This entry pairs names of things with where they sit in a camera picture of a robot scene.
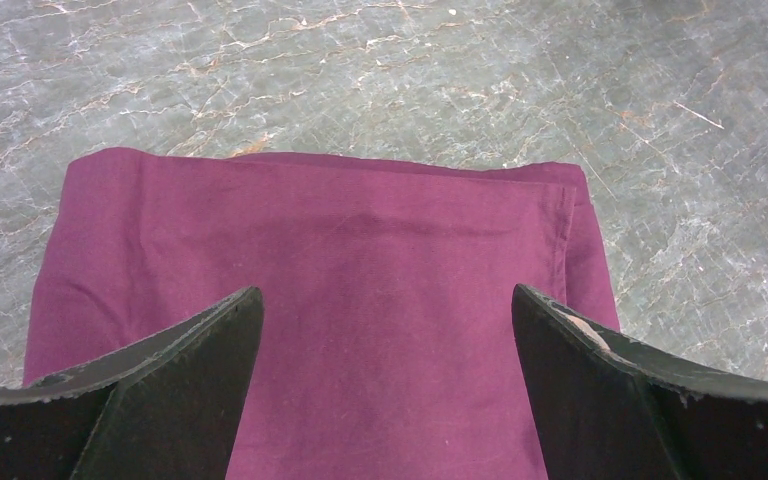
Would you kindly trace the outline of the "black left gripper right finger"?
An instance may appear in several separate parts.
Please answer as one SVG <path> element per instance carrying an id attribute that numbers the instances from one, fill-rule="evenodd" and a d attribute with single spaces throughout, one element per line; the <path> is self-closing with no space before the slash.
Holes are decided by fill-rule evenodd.
<path id="1" fill-rule="evenodd" d="M 519 285 L 512 324 L 552 479 L 768 479 L 768 381 L 694 363 Z"/>

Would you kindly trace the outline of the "purple cloth wrap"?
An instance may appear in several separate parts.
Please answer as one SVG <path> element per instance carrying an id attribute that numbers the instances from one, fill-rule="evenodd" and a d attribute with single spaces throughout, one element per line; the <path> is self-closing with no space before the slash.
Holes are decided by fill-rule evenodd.
<path id="1" fill-rule="evenodd" d="M 230 478 L 542 479 L 519 284 L 618 327 L 578 166 L 110 148 L 67 169 L 24 379 L 255 286 L 265 320 Z"/>

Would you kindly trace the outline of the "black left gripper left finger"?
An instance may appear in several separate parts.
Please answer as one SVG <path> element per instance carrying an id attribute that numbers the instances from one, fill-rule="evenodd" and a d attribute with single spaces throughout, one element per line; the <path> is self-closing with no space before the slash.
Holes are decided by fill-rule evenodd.
<path id="1" fill-rule="evenodd" d="M 262 293 L 21 389 L 0 388 L 0 479 L 221 479 L 258 354 Z"/>

